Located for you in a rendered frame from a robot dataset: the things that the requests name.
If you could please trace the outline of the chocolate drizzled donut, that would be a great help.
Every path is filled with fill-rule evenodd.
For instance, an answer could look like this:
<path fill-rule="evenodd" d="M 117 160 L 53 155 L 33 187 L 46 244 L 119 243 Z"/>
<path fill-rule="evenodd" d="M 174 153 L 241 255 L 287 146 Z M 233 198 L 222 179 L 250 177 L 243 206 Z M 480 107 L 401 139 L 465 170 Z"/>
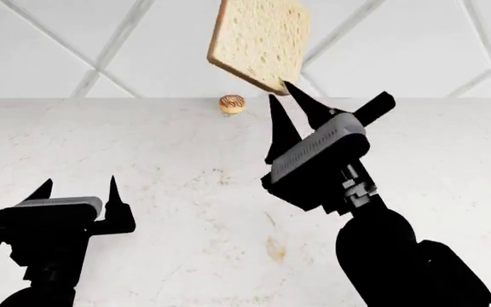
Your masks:
<path fill-rule="evenodd" d="M 224 114 L 238 114 L 245 109 L 246 102 L 242 96 L 228 95 L 219 99 L 219 109 Z"/>

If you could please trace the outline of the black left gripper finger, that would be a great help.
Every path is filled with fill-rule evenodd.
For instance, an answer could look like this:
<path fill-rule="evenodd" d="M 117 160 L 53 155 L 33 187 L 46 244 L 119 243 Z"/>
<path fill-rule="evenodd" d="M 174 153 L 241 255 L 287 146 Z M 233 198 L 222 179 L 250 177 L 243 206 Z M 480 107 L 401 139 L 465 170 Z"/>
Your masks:
<path fill-rule="evenodd" d="M 53 181 L 49 178 L 47 181 L 42 183 L 32 194 L 27 196 L 24 201 L 29 200 L 44 200 L 49 199 L 52 193 Z"/>
<path fill-rule="evenodd" d="M 87 228 L 87 233 L 88 235 L 121 235 L 130 234 L 135 229 L 136 221 L 130 205 L 121 200 L 115 177 L 112 177 L 104 219 L 93 222 Z"/>

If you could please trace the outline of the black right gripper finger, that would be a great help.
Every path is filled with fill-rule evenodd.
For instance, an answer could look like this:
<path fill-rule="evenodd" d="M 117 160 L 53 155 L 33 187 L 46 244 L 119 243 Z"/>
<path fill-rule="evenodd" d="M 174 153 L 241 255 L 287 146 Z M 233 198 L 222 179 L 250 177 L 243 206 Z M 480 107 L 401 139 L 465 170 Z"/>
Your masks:
<path fill-rule="evenodd" d="M 328 107 L 317 101 L 313 97 L 309 96 L 305 92 L 301 91 L 297 86 L 291 84 L 288 81 L 284 81 L 284 85 L 287 91 L 301 109 L 306 114 L 309 126 L 313 130 L 317 130 L 322 127 L 330 119 L 337 117 L 339 114 L 353 114 L 356 119 L 359 120 L 363 127 L 368 127 L 371 123 L 387 114 L 391 109 L 396 106 L 394 96 L 383 91 L 381 94 L 375 96 L 371 101 L 364 104 L 355 112 L 346 112 L 342 109 L 335 107 Z"/>
<path fill-rule="evenodd" d="M 272 94 L 269 94 L 269 107 L 272 121 L 272 141 L 264 162 L 267 165 L 272 165 L 277 158 L 301 142 L 302 138 L 280 101 Z"/>

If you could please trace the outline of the sandwich bread slice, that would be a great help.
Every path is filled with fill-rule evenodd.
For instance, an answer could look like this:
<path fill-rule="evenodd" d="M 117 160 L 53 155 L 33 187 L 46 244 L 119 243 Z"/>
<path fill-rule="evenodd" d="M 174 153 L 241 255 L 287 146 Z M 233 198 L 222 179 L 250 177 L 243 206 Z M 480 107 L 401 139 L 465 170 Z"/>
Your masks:
<path fill-rule="evenodd" d="M 207 60 L 259 89 L 289 94 L 309 37 L 309 11 L 299 0 L 222 0 Z"/>

